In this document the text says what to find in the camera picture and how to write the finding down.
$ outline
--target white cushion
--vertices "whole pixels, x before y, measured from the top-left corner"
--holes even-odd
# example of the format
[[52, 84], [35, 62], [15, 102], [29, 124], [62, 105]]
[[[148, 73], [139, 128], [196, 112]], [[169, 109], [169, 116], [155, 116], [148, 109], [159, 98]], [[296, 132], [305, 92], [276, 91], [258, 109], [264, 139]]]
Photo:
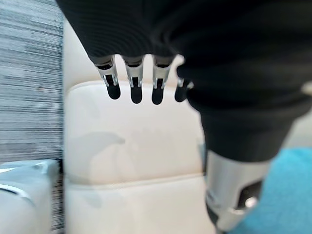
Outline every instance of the white cushion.
[[[119, 80], [127, 80], [127, 72], [125, 64], [120, 55], [115, 56], [117, 73]], [[176, 87], [177, 75], [176, 67], [184, 61], [182, 56], [177, 56], [173, 61], [170, 73], [168, 76], [167, 85]], [[151, 55], [145, 56], [143, 64], [143, 82], [152, 83], [153, 79], [153, 60]], [[101, 77], [89, 60], [81, 42], [75, 34], [73, 28], [68, 21], [64, 23], [64, 45], [63, 45], [63, 74], [64, 74], [64, 90], [68, 91], [76, 84], [101, 80]]]
[[67, 234], [212, 234], [202, 176], [138, 184], [66, 184]]
[[165, 88], [163, 102], [133, 104], [128, 83], [112, 100], [101, 81], [74, 86], [65, 101], [65, 171], [75, 183], [111, 184], [201, 173], [203, 133], [199, 114], [174, 100]]

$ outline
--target blue floor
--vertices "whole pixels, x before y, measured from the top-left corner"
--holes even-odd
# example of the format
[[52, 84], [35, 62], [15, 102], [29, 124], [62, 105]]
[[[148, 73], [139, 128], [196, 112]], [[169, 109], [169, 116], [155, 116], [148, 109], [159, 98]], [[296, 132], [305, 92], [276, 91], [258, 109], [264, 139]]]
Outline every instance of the blue floor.
[[258, 207], [230, 234], [312, 234], [312, 149], [281, 151]]

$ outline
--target striped gray fabric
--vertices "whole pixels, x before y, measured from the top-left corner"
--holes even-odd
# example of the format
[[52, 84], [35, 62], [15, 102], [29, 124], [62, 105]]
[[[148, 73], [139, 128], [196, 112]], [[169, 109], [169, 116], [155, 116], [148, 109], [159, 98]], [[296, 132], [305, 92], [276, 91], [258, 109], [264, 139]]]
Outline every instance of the striped gray fabric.
[[[63, 16], [54, 0], [0, 0], [0, 163], [62, 156]], [[62, 178], [53, 234], [62, 234]]]

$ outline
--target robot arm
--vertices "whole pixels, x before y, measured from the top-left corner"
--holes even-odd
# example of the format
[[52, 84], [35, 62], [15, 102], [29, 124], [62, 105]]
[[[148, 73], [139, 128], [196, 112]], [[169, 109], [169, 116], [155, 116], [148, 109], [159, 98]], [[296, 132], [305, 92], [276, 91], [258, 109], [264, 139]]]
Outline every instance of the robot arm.
[[270, 160], [311, 107], [312, 6], [297, 0], [57, 0], [111, 98], [114, 55], [125, 60], [132, 101], [142, 99], [142, 58], [154, 55], [160, 104], [176, 54], [176, 100], [201, 114], [208, 151], [208, 214], [230, 231], [257, 203]]

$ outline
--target cream leather cushion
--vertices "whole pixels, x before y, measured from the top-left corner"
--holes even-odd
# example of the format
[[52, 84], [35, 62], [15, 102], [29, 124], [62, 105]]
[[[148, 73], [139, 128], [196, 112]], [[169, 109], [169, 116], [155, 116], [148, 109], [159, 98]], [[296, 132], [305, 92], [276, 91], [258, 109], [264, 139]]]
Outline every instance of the cream leather cushion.
[[65, 170], [74, 183], [112, 184], [202, 173], [199, 114], [166, 87], [161, 105], [151, 85], [133, 104], [128, 83], [109, 98], [101, 81], [74, 86], [65, 102]]
[[111, 100], [101, 81], [69, 90], [65, 103], [67, 234], [208, 234], [199, 115], [174, 100], [139, 105], [128, 83]]

